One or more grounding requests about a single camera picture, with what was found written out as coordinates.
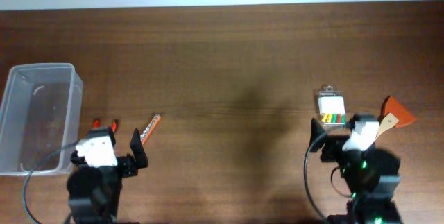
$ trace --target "orange stick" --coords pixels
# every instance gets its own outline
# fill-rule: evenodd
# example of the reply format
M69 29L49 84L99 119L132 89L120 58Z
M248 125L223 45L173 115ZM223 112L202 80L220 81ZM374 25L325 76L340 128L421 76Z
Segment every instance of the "orange stick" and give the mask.
M146 140L148 140L148 138L150 137L151 133L153 133L154 128L156 127L156 125L160 122L160 115L157 117L157 120L154 121L154 124L151 124L151 128L148 131L148 133L146 133L145 138L142 140L142 145L144 145L146 143Z

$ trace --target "plastic bin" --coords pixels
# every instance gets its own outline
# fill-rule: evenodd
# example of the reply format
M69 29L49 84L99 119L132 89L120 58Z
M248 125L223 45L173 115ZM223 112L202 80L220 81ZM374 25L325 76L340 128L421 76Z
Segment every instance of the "plastic bin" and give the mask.
M0 109L0 175L27 175L45 155L77 141L83 82L72 64L26 64L9 72ZM74 147L33 175L71 173Z

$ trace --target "white plastic tub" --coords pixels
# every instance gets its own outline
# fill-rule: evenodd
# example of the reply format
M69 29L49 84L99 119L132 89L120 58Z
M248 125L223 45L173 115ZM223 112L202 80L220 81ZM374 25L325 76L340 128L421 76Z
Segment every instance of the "white plastic tub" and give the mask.
M0 109L0 175L26 175L45 155L77 141L83 82L72 64L26 64L9 72ZM33 175L71 173L74 147Z

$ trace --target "green light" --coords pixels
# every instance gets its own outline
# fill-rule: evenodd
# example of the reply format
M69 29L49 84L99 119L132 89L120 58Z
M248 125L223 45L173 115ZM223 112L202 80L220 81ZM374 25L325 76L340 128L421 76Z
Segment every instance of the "green light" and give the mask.
M382 224L382 218L376 218L375 224Z

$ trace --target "wooden table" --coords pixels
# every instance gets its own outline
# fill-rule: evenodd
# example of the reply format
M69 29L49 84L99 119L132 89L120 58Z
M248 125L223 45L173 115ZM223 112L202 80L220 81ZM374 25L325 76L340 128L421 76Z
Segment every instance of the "wooden table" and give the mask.
M418 117L377 145L402 158L394 200L405 223L444 218L444 2L0 12L1 75L11 66L72 63L84 82L79 138L118 118L116 154L134 128L162 121L148 169L123 181L120 221L297 223L315 218L302 161L314 90L335 86L348 116L379 114L392 95ZM325 214L345 213L335 164L309 162ZM2 223L30 223L23 177L0 177ZM36 177L43 223L69 213L67 176ZM339 176L335 183L346 190Z

